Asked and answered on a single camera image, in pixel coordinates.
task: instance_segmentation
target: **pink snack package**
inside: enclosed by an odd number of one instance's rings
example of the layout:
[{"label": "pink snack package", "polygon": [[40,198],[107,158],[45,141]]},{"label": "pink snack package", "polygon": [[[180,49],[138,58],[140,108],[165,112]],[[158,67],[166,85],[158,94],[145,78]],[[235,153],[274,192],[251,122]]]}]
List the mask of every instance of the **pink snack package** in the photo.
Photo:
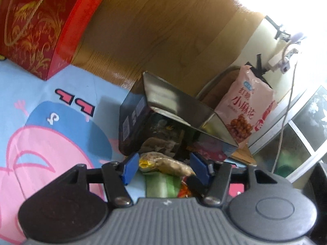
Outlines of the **pink snack package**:
[{"label": "pink snack package", "polygon": [[277,106],[274,90],[257,78],[250,68],[249,65],[241,67],[237,79],[215,109],[241,148],[251,134],[260,130]]}]

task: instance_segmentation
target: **open box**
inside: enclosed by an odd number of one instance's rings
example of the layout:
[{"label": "open box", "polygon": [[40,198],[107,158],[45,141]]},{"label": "open box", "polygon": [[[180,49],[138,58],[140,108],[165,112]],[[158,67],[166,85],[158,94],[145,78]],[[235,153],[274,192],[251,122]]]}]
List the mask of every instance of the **open box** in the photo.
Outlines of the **open box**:
[{"label": "open box", "polygon": [[179,160],[195,151],[223,161],[238,148],[213,109],[165,80],[144,72],[119,113],[119,150],[157,151]]}]

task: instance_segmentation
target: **wood grain panel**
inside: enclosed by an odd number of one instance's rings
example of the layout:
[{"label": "wood grain panel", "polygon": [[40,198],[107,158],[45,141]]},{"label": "wood grain panel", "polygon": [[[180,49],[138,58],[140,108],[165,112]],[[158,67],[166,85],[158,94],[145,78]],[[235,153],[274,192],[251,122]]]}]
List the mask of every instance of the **wood grain panel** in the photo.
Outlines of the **wood grain panel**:
[{"label": "wood grain panel", "polygon": [[195,95],[262,18],[233,0],[104,0],[73,64],[126,88],[148,70]]}]

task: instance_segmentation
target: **rope handle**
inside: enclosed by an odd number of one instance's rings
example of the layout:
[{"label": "rope handle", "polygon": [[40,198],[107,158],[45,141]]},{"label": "rope handle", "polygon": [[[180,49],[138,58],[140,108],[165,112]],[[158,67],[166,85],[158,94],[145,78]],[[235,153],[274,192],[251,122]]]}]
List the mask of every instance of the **rope handle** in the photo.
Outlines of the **rope handle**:
[{"label": "rope handle", "polygon": [[32,18],[34,17],[35,12],[38,10],[38,8],[40,7],[40,5],[42,4],[42,2],[44,0],[39,0],[38,1],[38,3],[36,4],[35,8],[33,9],[32,13],[30,14],[29,18],[27,19],[27,21],[26,21],[24,27],[22,28],[22,30],[19,32],[19,34],[16,36],[16,38],[13,41],[8,42],[8,40],[7,40],[7,25],[8,25],[9,10],[10,10],[10,8],[12,6],[13,1],[14,0],[10,0],[7,15],[6,15],[6,21],[4,23],[4,43],[8,47],[13,46],[14,44],[17,43],[17,41],[19,41],[19,39],[22,37],[23,33],[26,31],[27,26],[30,24]]}]

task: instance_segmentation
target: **power cord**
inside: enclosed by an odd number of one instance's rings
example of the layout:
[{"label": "power cord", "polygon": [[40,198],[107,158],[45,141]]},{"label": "power cord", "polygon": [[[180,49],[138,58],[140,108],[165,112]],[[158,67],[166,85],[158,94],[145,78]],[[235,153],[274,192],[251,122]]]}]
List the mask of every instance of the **power cord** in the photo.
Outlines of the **power cord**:
[{"label": "power cord", "polygon": [[[297,42],[298,40],[301,39],[301,37],[303,37],[303,34],[302,33],[298,33],[296,35],[294,35],[290,41],[285,45],[285,48],[282,52],[282,60],[284,62],[284,59],[285,59],[285,53],[286,53],[286,50],[287,48],[291,45],[291,44],[294,44],[295,42]],[[284,116],[284,119],[283,119],[283,122],[282,122],[282,129],[281,129],[281,135],[279,137],[279,143],[278,143],[278,151],[277,151],[277,155],[276,155],[276,159],[275,159],[275,162],[274,162],[274,165],[272,166],[272,169],[271,169],[271,172],[274,173],[275,171],[275,168],[277,166],[277,162],[278,162],[278,159],[279,159],[279,155],[281,153],[281,148],[282,148],[282,141],[283,141],[283,134],[284,134],[284,126],[285,126],[285,122],[286,122],[286,119],[287,119],[287,114],[288,114],[288,111],[290,109],[290,106],[291,106],[291,102],[292,102],[292,95],[293,95],[293,89],[294,89],[294,81],[295,81],[295,71],[296,71],[296,67],[298,65],[298,61],[299,61],[299,57],[300,57],[300,52],[298,53],[299,56],[298,56],[298,59],[295,63],[295,66],[294,66],[294,71],[293,71],[293,77],[292,77],[292,86],[291,86],[291,93],[290,93],[290,96],[289,96],[289,100],[288,100],[288,104],[287,104],[287,108],[286,108],[286,112],[285,112],[285,116]]]}]

